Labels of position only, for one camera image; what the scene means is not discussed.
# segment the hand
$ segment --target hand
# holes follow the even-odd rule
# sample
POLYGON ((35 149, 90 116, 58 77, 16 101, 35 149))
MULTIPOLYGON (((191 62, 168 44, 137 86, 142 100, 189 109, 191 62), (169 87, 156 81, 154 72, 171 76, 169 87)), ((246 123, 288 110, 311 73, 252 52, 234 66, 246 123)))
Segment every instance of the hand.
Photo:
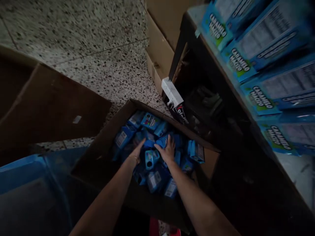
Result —
POLYGON ((139 158, 139 155, 140 155, 140 151, 141 151, 141 148, 145 142, 145 138, 138 144, 138 146, 132 151, 132 153, 130 153, 130 155, 128 156, 129 158, 135 158, 137 160, 137 164, 140 163, 140 158, 139 158))
POLYGON ((167 137, 167 144, 166 148, 162 149, 160 145, 154 144, 156 149, 161 153, 163 160, 168 164, 170 161, 174 161, 174 149, 175 149, 175 142, 172 140, 171 136, 168 135, 167 137))

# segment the finger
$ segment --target finger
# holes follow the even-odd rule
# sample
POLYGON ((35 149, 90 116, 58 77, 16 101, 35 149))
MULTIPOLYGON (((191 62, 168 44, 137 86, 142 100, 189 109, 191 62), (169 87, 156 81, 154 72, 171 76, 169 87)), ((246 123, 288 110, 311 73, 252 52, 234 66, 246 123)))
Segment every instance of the finger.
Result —
POLYGON ((172 145, 171 145, 172 149, 175 148, 175 140, 172 140, 172 145))
POLYGON ((133 143, 134 147, 138 146, 138 144, 139 144, 139 142, 137 142, 136 140, 133 140, 132 143, 133 143))
POLYGON ((143 146, 145 140, 146 140, 146 138, 142 139, 142 141, 138 144, 138 146, 136 148, 141 149, 141 147, 143 146))
POLYGON ((155 148, 161 153, 162 151, 164 151, 160 145, 158 144, 154 144, 155 148))
POLYGON ((139 155, 140 155, 141 147, 143 146, 145 140, 146 140, 146 138, 144 138, 144 139, 138 144, 138 146, 132 151, 131 155, 133 155, 133 156, 139 156, 139 155))
POLYGON ((170 146, 170 145, 171 145, 171 142, 172 142, 171 135, 168 135, 168 136, 167 136, 167 144, 166 144, 166 146, 170 146))

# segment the cardboard flap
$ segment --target cardboard flap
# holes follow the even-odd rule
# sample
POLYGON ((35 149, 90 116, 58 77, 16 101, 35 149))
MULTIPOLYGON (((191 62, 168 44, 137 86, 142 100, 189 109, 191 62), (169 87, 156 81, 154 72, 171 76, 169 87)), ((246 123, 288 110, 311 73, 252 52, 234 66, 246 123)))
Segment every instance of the cardboard flap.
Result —
POLYGON ((110 107, 110 101, 83 85, 37 64, 0 120, 0 150, 95 136, 110 107))

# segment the open cardboard box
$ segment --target open cardboard box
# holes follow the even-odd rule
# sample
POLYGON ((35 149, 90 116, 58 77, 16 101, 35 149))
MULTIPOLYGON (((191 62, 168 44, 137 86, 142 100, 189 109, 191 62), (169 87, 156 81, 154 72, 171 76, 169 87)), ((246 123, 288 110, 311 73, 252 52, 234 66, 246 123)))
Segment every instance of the open cardboard box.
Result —
POLYGON ((95 136, 111 107, 83 85, 3 46, 0 76, 0 151, 95 136))
MULTIPOLYGON (((101 130, 94 142, 77 162, 72 171, 73 176, 99 190, 110 181, 119 169, 120 163, 111 162, 108 153, 120 128, 125 125, 127 120, 137 110, 144 110, 160 117, 173 125, 183 135, 203 145, 205 163, 196 168, 196 172, 201 172, 208 180, 211 178, 219 157, 219 150, 172 118, 133 99, 129 100, 101 130)), ((147 186, 139 186, 133 178, 124 204, 174 225, 185 232, 190 232, 192 228, 183 204, 178 197, 171 199, 163 195, 151 194, 147 186)))

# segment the person's left hand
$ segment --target person's left hand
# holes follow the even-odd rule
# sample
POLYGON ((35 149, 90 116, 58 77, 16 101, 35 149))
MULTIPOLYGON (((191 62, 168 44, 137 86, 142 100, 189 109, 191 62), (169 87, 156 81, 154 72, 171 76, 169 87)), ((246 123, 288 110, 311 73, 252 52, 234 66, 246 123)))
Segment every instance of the person's left hand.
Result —
POLYGON ((137 160, 137 164, 140 163, 140 158, 139 158, 139 155, 140 155, 140 151, 141 151, 141 148, 145 142, 146 138, 144 138, 139 144, 138 146, 132 151, 132 153, 130 153, 129 157, 132 157, 132 158, 136 158, 137 160))

